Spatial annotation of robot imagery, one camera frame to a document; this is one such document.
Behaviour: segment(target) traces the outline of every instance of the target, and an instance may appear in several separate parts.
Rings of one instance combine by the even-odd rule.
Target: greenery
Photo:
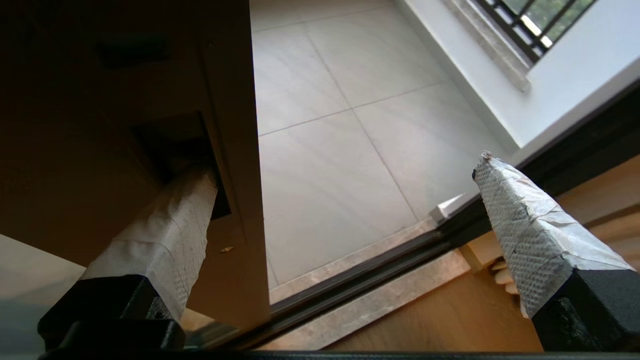
[[[571,24],[577,19],[577,17],[595,0],[578,0],[569,10],[564,13],[560,20],[555,23],[551,30],[547,33],[547,36],[551,41],[556,41],[565,29],[569,28]],[[551,19],[563,8],[568,0],[536,0],[531,7],[526,11],[526,15],[539,27],[544,29]],[[527,3],[527,0],[504,0],[514,12],[518,13]]]

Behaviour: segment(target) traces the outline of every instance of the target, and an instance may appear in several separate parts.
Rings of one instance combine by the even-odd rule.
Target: black metal frame
[[[639,114],[640,81],[636,81],[533,154],[518,169],[551,196],[560,195],[640,154]],[[270,322],[213,348],[260,347],[491,228],[478,195],[436,230],[273,304]]]
[[[541,39],[547,35],[547,33],[553,28],[553,26],[562,18],[562,16],[571,8],[571,6],[577,0],[568,0],[568,2],[560,9],[560,11],[554,15],[551,21],[541,29],[539,35],[535,35],[523,22],[522,15],[536,1],[544,0],[528,0],[525,6],[518,12],[514,12],[503,0],[474,0],[491,19],[498,25],[498,27],[507,34],[507,36],[518,46],[520,50],[531,60],[532,63],[536,63],[540,58],[550,49],[544,45]],[[555,42],[560,40],[562,36],[575,24],[584,13],[593,5],[593,1],[587,6],[569,25]]]

